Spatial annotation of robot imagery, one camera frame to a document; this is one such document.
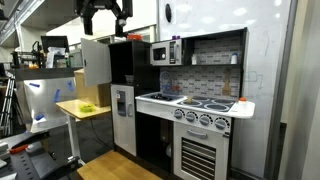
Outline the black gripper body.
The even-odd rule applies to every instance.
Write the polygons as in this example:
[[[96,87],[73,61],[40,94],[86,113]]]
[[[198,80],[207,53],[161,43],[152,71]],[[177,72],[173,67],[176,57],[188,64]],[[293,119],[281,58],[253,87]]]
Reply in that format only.
[[[133,16],[132,0],[122,0],[122,5],[117,0],[74,0],[75,13],[81,17],[93,17],[98,10],[111,10],[117,18]]]

